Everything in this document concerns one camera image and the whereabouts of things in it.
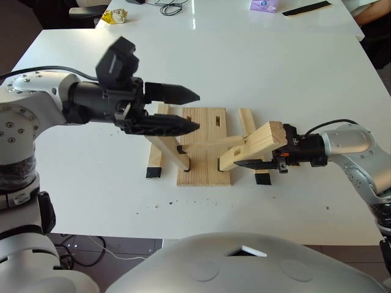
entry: wooden stick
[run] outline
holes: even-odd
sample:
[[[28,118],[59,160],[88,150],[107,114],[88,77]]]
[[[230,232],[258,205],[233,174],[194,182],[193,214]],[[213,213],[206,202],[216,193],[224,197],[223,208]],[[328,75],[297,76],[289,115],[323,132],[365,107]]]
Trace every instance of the wooden stick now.
[[[239,117],[240,117],[240,123],[242,125],[242,129],[245,136],[249,136],[254,131],[257,130],[255,127],[254,118],[251,113],[250,108],[240,108],[239,109]],[[264,156],[260,156],[260,159],[265,161]],[[269,170],[254,170],[255,174],[268,174]]]
[[[270,121],[244,139],[244,145],[234,146],[220,157],[220,171],[236,167],[234,162],[256,159],[262,154],[287,144],[285,130],[281,122]]]
[[[169,114],[169,112],[169,104],[159,103],[157,114]],[[162,152],[154,144],[151,144],[146,178],[160,178],[163,163],[164,156]]]
[[[190,143],[189,145],[181,145],[180,149],[184,153],[192,151],[209,151],[219,150],[221,148],[231,148],[237,145],[244,145],[244,138],[241,136],[230,136],[222,139],[207,140],[205,142]]]
[[[190,158],[187,154],[178,153],[179,142],[172,136],[145,136],[157,147],[168,159],[174,162],[181,170],[189,170]]]

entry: wire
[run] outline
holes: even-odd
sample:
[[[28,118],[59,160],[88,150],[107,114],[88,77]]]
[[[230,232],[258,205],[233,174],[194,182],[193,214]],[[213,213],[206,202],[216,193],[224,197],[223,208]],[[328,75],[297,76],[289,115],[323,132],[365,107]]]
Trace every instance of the wire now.
[[[131,261],[131,260],[134,260],[134,259],[146,259],[145,257],[143,256],[136,256],[134,258],[120,258],[119,256],[116,256],[113,252],[111,252],[110,250],[108,250],[106,247],[103,247],[102,245],[100,245],[98,242],[96,242],[91,236],[88,236],[89,239],[91,239],[91,241],[95,244],[97,244],[100,248],[102,248],[103,250],[107,251],[108,253],[110,253],[113,257],[115,257],[116,259],[122,259],[124,261]]]
[[[304,134],[304,138],[306,138],[307,136],[309,136],[311,134],[311,132],[323,127],[323,126],[326,126],[326,125],[330,125],[330,124],[334,124],[334,123],[339,123],[339,122],[348,122],[350,124],[358,124],[357,122],[353,121],[353,120],[349,120],[349,119],[336,119],[336,120],[332,120],[332,121],[329,121],[329,122],[325,122],[325,123],[322,123],[322,124],[319,124],[318,126],[314,127],[314,128],[311,128],[310,130],[308,130],[306,132],[306,134]]]
[[[103,246],[99,244],[99,246],[102,248],[102,251],[101,251],[99,257],[97,258],[97,260],[90,263],[90,264],[84,264],[83,262],[78,261],[75,258],[75,256],[71,253],[69,248],[65,245],[66,241],[70,240],[73,237],[75,237],[75,235],[71,235],[71,236],[65,238],[64,241],[61,242],[61,244],[54,244],[55,247],[61,247],[67,251],[66,254],[60,256],[60,262],[62,264],[62,268],[67,269],[67,270],[73,270],[75,263],[78,264],[79,266],[82,266],[82,267],[92,267],[103,259],[103,256],[105,253],[104,249],[106,249],[106,241],[103,239],[103,237],[97,236],[97,238],[99,238],[103,243]]]
[[[160,3],[160,1],[161,0],[157,0],[155,3],[145,3],[152,6],[159,6],[160,13],[164,16],[173,16],[180,13],[183,10],[183,4],[189,0],[184,0],[183,2],[175,2],[175,0],[171,0],[169,3]]]
[[[96,236],[97,238],[99,238],[100,240],[102,240],[102,243],[103,243],[103,246],[98,244],[97,242],[95,242],[96,244],[98,244],[99,247],[102,248],[102,252],[100,253],[98,259],[96,261],[94,261],[93,263],[91,264],[83,264],[82,262],[78,261],[74,256],[73,257],[73,260],[75,261],[75,263],[77,263],[79,266],[82,266],[82,267],[92,267],[94,266],[95,264],[97,264],[98,262],[100,262],[102,259],[103,259],[103,256],[104,256],[104,251],[106,250],[106,241],[104,241],[103,237],[101,236]]]
[[[97,81],[98,79],[96,77],[93,77],[93,76],[90,76],[88,74],[85,74],[77,69],[74,69],[74,68],[70,68],[70,67],[65,67],[65,66],[39,66],[39,67],[30,67],[30,68],[25,68],[25,69],[20,69],[20,70],[15,70],[15,71],[11,71],[11,72],[8,72],[8,73],[4,73],[4,74],[1,74],[0,75],[0,80],[2,79],[6,79],[6,78],[9,78],[11,76],[15,76],[15,75],[18,75],[18,74],[22,74],[22,73],[28,73],[28,72],[32,72],[32,71],[39,71],[39,70],[65,70],[65,71],[69,71],[69,72],[72,72],[72,73],[75,73],[77,75],[80,75],[86,79],[90,79],[91,81]]]

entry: black rubber foot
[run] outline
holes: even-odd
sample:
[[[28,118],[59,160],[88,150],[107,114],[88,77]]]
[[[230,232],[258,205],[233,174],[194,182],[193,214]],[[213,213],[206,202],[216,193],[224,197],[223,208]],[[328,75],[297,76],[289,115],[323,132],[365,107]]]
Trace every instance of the black rubber foot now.
[[[256,173],[255,181],[257,185],[271,185],[270,174],[269,173]]]
[[[146,178],[160,178],[161,175],[161,167],[147,167],[147,176]]]

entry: floor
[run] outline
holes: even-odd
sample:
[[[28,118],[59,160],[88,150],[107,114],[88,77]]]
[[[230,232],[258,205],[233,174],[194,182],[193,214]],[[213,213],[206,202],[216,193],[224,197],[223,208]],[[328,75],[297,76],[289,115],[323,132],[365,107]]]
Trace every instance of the floor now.
[[[2,39],[6,40],[0,46],[0,72],[12,70],[25,50],[34,41],[34,38],[41,31],[41,27],[32,12],[20,4],[17,0],[1,0],[0,18]],[[383,83],[391,93],[391,65],[378,71]],[[55,244],[62,243],[67,237],[60,234],[49,235]],[[108,249],[122,258],[133,256],[148,257],[161,248],[161,239],[125,239],[105,237]],[[87,236],[75,236],[64,243],[75,257],[84,263],[93,262],[99,257],[101,248],[94,244]],[[378,247],[335,247],[335,246],[312,246],[332,258],[340,260],[353,266],[379,281],[388,278],[384,267],[381,252]],[[106,253],[101,262],[93,267],[81,267],[75,265],[79,270],[90,275],[100,286],[102,292],[119,276],[129,271],[141,260],[119,260]]]

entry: wooden block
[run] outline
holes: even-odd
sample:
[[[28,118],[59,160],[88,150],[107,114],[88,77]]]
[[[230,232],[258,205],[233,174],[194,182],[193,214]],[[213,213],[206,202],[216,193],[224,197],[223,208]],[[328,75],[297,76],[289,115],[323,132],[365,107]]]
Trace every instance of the wooden block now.
[[[157,114],[169,114],[169,112],[169,104],[159,103]],[[146,178],[160,178],[163,163],[164,156],[162,152],[154,144],[151,144]]]
[[[239,109],[239,117],[240,117],[240,123],[242,125],[242,129],[245,136],[249,136],[254,131],[257,130],[255,127],[254,118],[252,116],[252,112],[250,108],[240,108]],[[255,174],[268,174],[268,170],[253,170]]]
[[[169,160],[174,162],[179,169],[188,170],[190,161],[187,154],[178,153],[179,143],[172,136],[145,136],[155,147],[157,147]]]
[[[220,170],[231,170],[236,167],[236,161],[256,159],[286,144],[287,138],[282,123],[267,122],[247,136],[243,146],[234,146],[220,157]]]
[[[227,121],[224,108],[183,108],[182,116],[200,124],[200,129],[180,138],[182,145],[227,136]],[[178,171],[178,186],[230,186],[229,172],[219,172],[217,159],[226,149],[195,151],[190,157],[190,171]]]
[[[241,136],[224,137],[223,139],[207,140],[206,142],[195,142],[189,145],[182,145],[181,150],[185,153],[192,151],[209,151],[221,148],[231,148],[237,145],[244,145],[244,138]]]

